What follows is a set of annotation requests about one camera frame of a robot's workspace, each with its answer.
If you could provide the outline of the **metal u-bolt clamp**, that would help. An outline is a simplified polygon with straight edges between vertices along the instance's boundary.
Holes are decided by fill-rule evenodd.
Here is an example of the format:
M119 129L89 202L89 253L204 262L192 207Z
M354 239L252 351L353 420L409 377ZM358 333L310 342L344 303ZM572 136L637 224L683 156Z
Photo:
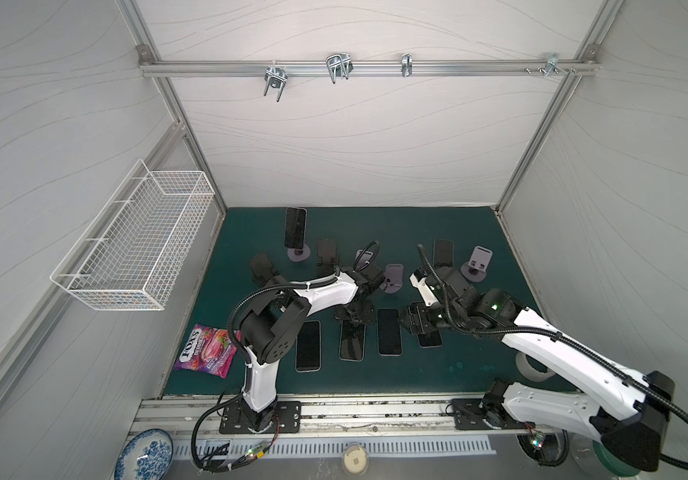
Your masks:
M335 84L339 78L348 80L353 71L351 55L346 52L335 53L328 56L325 65L333 84Z
M276 91L276 101L279 102L288 82L286 71L278 66L268 67L264 75L265 87L263 95L267 96L270 90Z

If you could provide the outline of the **aluminium top crossbar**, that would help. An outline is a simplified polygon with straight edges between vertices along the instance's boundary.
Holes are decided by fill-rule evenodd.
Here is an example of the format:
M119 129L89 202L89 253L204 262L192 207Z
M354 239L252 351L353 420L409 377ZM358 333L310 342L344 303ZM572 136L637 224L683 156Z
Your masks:
M420 60L413 57L413 77L531 76L523 69L535 70L547 59L537 60ZM352 78L402 77L401 58L390 60L353 60ZM594 75L598 62L560 59L564 67L578 70L579 76ZM142 65L145 77L161 78L262 78L268 67L284 69L290 78L327 77L324 60L286 61L160 61Z

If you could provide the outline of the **grey round phone stand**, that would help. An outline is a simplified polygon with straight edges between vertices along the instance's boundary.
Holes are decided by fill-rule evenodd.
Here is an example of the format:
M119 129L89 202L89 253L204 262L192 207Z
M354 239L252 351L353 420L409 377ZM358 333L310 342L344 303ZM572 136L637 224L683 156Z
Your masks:
M469 260L460 268L460 272L469 282L482 282L487 276L493 252L483 246L475 246Z

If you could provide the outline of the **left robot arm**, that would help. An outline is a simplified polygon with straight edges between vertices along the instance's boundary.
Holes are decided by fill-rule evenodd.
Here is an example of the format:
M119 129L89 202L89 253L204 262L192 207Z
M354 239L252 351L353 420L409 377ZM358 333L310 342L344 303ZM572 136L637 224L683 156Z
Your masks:
M278 402L276 380L280 360L297 340L307 318L335 308L348 320L360 322L369 297L385 281L373 264L360 269L336 267L328 276L287 281L277 275L234 308L228 334L245 364L239 408L248 429L265 430Z

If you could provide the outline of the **metal u-bolt clamp middle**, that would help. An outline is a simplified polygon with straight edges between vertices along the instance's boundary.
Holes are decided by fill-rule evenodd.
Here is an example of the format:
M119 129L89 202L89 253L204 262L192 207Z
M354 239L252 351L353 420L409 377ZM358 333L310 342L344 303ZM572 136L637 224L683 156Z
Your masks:
M353 71L351 55L346 52L335 53L328 56L325 65L333 84L335 84L339 78L348 80Z

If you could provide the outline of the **blue white ceramic plate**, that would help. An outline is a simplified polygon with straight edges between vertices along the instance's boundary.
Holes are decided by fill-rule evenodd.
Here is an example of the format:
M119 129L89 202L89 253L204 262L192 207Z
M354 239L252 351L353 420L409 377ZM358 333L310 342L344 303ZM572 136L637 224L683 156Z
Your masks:
M115 480L160 480L173 462L173 441L162 429L149 429L136 435L119 455Z

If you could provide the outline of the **purple edged black phone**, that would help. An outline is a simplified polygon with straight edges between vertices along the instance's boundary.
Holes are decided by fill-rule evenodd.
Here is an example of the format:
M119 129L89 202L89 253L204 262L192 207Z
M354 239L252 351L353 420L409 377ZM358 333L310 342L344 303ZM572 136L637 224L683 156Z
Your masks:
M418 334L417 340L421 348L437 348L443 344L440 331Z

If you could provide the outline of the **green lid clear jar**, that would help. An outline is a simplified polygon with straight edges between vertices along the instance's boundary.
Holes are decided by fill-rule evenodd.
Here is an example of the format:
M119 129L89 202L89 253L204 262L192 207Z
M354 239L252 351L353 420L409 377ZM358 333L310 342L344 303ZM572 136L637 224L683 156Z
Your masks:
M577 465L594 479L627 479L640 474L639 469L619 460L599 442L587 437L572 435L570 453Z

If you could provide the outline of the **metal clamp small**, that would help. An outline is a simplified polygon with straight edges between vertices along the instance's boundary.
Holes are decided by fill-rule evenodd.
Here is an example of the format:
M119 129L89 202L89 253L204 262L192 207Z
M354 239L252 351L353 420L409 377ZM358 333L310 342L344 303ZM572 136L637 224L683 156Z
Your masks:
M410 53L405 53L401 57L401 75L408 78L413 72L413 57Z

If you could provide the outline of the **metal u-bolt clamp left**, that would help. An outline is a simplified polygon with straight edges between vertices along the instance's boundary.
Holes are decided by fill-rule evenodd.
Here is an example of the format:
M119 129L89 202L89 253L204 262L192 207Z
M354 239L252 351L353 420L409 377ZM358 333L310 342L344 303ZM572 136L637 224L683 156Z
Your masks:
M278 66L268 67L264 75L265 87L263 95L267 96L270 90L276 91L276 101L279 102L288 82L286 71Z

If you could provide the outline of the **metal bracket right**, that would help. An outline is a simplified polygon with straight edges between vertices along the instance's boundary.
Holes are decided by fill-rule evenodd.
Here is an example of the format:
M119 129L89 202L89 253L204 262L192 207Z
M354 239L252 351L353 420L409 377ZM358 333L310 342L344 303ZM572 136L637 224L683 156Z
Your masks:
M557 53L550 55L545 61L544 65L536 68L535 70L530 68L524 68L523 71L527 75L537 75L542 78L547 78L550 76L573 76L578 74L578 70L573 67L564 67L560 64L560 57Z

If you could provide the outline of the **purple snack packet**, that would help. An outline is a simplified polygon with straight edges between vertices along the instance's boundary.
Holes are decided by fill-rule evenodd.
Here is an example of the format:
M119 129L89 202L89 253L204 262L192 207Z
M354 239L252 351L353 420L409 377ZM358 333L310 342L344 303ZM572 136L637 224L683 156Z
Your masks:
M227 330L195 324L174 363L174 369L226 378L236 351Z

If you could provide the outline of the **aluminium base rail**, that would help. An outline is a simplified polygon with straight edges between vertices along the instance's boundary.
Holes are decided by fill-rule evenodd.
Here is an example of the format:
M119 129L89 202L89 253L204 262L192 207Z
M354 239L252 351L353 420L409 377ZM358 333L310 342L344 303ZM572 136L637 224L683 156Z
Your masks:
M584 394L537 391L520 387L515 391L512 417L519 422L534 424L546 432L562 430L588 435L590 416L599 405ZM347 395L282 395L279 401L301 403L298 433L281 436L302 438L382 437L382 436L460 436L464 434L525 434L523 430L456 430L451 414L451 400L482 398L479 393L377 394ZM217 402L206 395L166 396L144 400L138 407L129 429L130 435L149 429L167 431L175 440L191 436L205 441L216 438L266 438L269 434L219 433L222 415L207 415Z

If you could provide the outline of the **white tape roll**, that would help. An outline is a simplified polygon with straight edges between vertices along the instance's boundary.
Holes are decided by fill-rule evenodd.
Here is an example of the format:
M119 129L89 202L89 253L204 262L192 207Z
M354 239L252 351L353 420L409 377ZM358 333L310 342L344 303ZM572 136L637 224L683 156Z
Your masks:
M526 379L541 383L551 379L555 372L544 364L529 357L523 352L518 352L515 357L515 364L520 374Z

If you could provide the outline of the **small round beige container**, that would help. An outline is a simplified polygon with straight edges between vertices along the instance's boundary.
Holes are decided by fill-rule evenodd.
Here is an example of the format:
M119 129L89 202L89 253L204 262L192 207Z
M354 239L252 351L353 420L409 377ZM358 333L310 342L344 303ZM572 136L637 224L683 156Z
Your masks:
M342 466L345 472L351 475L363 475L368 465L368 452L362 445L354 443L345 448L342 454Z

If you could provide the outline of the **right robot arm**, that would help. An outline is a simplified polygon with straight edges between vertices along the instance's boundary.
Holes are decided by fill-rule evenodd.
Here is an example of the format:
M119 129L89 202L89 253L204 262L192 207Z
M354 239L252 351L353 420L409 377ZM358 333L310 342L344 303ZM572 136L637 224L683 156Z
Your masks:
M491 338L523 353L577 387L560 393L498 379L464 413L491 429L542 424L600 443L613 456L642 471L657 470L669 414L653 393L670 399L674 383L656 372L651 379L575 341L504 290L478 292L451 268L416 270L411 285L421 296L406 312L419 336L451 329Z

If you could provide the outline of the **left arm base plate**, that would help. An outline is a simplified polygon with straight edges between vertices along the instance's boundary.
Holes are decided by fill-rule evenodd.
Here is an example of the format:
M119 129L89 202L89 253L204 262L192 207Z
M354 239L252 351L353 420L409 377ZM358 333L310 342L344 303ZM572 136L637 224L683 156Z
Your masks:
M298 433L301 422L301 403L298 401L272 402L260 411L250 408L244 399L224 409L219 433L269 434Z

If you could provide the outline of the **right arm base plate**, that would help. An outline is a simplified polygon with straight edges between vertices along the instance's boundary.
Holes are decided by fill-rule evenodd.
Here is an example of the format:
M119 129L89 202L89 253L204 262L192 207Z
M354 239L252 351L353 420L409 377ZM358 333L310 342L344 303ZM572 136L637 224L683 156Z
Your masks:
M451 414L456 430L523 430L529 425L516 421L501 402L484 398L459 398L451 400Z

